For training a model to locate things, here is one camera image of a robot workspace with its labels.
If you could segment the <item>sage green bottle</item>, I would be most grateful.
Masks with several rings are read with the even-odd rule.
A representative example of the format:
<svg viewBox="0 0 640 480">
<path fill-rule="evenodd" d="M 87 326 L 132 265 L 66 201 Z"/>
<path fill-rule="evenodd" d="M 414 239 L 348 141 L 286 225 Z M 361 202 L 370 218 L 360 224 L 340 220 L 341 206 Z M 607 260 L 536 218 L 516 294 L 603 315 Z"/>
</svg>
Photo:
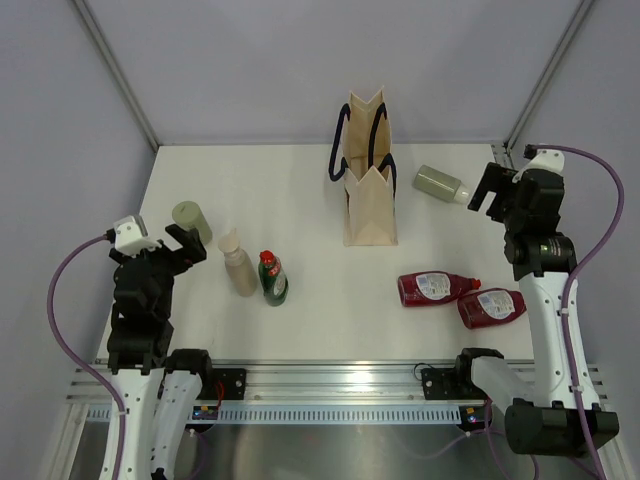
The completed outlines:
<svg viewBox="0 0 640 480">
<path fill-rule="evenodd" d="M 213 238 L 211 228 L 196 202 L 182 201 L 178 203 L 172 210 L 172 219 L 185 231 L 196 229 L 204 246 L 211 242 Z"/>
<path fill-rule="evenodd" d="M 446 203 L 467 205 L 470 200 L 470 192 L 460 179 L 427 165 L 419 168 L 412 185 Z"/>
</svg>

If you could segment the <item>beige flip-cap bottle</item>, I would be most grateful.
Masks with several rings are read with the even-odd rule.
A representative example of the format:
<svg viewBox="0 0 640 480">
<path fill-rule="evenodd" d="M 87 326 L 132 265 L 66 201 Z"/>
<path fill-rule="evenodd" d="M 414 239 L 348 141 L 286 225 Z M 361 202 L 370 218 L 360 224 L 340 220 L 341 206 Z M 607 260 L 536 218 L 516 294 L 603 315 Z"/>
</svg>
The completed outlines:
<svg viewBox="0 0 640 480">
<path fill-rule="evenodd" d="M 231 229 L 218 241 L 218 248 L 224 256 L 226 272 L 241 297 L 252 296 L 258 283 L 258 277 L 252 261 L 241 246 L 237 229 Z"/>
</svg>

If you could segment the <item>green dish soap bottle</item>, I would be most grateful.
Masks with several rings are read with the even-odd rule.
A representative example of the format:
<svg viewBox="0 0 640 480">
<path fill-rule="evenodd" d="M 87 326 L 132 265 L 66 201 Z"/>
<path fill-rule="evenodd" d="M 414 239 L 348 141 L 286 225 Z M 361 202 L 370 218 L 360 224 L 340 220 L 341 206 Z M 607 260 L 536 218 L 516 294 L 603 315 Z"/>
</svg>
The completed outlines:
<svg viewBox="0 0 640 480">
<path fill-rule="evenodd" d="M 270 250 L 259 254 L 259 280 L 265 301 L 273 307 L 284 303 L 289 283 L 280 259 Z"/>
</svg>

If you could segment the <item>red bottle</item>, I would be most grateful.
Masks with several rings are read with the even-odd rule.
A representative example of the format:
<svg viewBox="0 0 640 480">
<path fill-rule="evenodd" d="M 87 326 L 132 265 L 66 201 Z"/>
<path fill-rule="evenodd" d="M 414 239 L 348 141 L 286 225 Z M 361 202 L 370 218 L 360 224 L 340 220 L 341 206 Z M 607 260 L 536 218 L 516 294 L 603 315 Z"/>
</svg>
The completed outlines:
<svg viewBox="0 0 640 480">
<path fill-rule="evenodd" d="M 481 286 L 479 279 L 444 271 L 405 274 L 397 279 L 401 304 L 408 308 L 445 305 Z"/>
<path fill-rule="evenodd" d="M 465 295 L 457 300 L 463 325 L 470 330 L 509 324 L 526 312 L 522 294 L 493 288 Z"/>
</svg>

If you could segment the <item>beige canvas tote bag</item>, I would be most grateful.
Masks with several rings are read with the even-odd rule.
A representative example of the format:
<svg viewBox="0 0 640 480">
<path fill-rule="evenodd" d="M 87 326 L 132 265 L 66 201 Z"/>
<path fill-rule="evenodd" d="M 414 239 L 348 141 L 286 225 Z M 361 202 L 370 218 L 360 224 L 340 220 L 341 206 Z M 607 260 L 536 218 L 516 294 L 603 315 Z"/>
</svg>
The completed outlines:
<svg viewBox="0 0 640 480">
<path fill-rule="evenodd" d="M 342 105 L 328 176 L 343 187 L 346 246 L 398 244 L 397 166 L 383 89 L 367 101 L 350 93 Z"/>
</svg>

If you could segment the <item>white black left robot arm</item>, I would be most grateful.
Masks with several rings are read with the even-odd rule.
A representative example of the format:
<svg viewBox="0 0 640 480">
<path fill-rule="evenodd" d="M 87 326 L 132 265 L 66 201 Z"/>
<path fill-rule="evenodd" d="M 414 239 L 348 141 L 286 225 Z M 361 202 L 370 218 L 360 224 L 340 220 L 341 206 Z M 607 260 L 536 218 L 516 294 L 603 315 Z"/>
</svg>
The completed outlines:
<svg viewBox="0 0 640 480">
<path fill-rule="evenodd" d="M 174 478 L 188 411 L 215 385 L 206 351 L 169 349 L 175 278 L 207 252 L 197 230 L 176 224 L 165 230 L 179 249 L 151 239 L 139 216 L 117 221 L 108 235 L 118 267 L 107 341 L 112 413 L 103 479 Z"/>
</svg>

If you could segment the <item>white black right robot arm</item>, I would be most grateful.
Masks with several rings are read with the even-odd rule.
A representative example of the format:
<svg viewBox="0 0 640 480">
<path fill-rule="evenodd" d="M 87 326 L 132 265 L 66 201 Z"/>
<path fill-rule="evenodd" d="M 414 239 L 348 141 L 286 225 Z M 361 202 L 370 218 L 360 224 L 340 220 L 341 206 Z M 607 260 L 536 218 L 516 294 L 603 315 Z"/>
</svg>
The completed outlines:
<svg viewBox="0 0 640 480">
<path fill-rule="evenodd" d="M 469 209 L 478 210 L 488 193 L 495 197 L 487 214 L 505 227 L 505 257 L 527 308 L 535 382 L 523 382 L 496 350 L 466 348 L 456 359 L 454 388 L 466 397 L 482 392 L 499 408 L 517 454 L 595 454 L 618 434 L 619 420 L 601 406 L 581 347 L 575 249 L 557 229 L 564 179 L 490 163 Z"/>
</svg>

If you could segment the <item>aluminium mounting rail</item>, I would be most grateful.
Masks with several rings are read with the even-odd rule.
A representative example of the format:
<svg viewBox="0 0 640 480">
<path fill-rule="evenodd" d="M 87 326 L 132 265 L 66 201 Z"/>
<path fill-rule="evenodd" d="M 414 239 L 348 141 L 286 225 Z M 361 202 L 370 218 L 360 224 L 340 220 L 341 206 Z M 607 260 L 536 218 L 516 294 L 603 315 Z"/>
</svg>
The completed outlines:
<svg viewBox="0 0 640 480">
<path fill-rule="evenodd" d="M 510 362 L 510 368 L 533 386 L 534 365 Z M 408 403 L 424 400 L 417 379 L 420 367 L 400 363 L 247 364 L 223 365 L 246 370 L 244 399 L 264 403 Z M 601 400 L 608 402 L 598 367 L 589 373 Z M 107 390 L 92 377 L 76 371 L 66 395 L 68 403 L 109 403 Z"/>
</svg>

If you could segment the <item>right aluminium frame post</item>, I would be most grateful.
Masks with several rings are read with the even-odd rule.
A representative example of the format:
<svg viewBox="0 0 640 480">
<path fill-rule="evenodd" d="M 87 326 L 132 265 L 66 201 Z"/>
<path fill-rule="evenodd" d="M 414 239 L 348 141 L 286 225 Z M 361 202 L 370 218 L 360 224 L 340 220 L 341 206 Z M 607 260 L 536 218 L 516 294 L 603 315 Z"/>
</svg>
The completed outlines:
<svg viewBox="0 0 640 480">
<path fill-rule="evenodd" d="M 503 142 L 503 147 L 507 153 L 510 153 L 514 149 L 530 118 L 536 111 L 546 91 L 551 86 L 558 69 L 596 5 L 596 0 L 581 0 L 578 2 L 538 76 L 533 89 L 527 97 L 524 106 L 520 110 L 515 123 Z"/>
</svg>

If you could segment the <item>aluminium frame post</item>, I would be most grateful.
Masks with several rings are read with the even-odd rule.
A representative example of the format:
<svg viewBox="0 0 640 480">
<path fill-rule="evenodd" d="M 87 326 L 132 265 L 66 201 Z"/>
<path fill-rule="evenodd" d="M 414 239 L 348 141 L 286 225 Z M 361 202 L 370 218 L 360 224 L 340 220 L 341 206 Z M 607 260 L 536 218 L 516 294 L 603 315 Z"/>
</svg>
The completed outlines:
<svg viewBox="0 0 640 480">
<path fill-rule="evenodd" d="M 81 27 L 85 30 L 89 42 L 104 65 L 141 135 L 150 149 L 157 153 L 161 142 L 131 87 L 90 2 L 70 0 L 69 5 L 77 16 Z"/>
<path fill-rule="evenodd" d="M 515 123 L 503 142 L 503 147 L 507 153 L 510 153 L 514 149 L 530 118 L 536 111 L 546 91 L 551 86 L 558 69 L 596 5 L 596 0 L 581 0 L 578 2 L 538 76 L 533 89 L 527 97 L 524 106 L 520 110 Z"/>
</svg>

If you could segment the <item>left aluminium frame post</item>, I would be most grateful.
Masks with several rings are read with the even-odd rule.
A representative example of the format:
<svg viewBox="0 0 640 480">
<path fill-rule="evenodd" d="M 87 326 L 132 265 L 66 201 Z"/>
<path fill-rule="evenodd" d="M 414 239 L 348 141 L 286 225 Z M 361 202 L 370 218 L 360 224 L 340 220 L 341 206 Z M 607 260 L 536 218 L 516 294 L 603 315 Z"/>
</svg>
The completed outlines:
<svg viewBox="0 0 640 480">
<path fill-rule="evenodd" d="M 81 27 L 85 30 L 89 42 L 104 65 L 141 135 L 150 149 L 157 153 L 161 142 L 131 87 L 90 2 L 70 0 L 69 5 L 77 16 Z"/>
</svg>

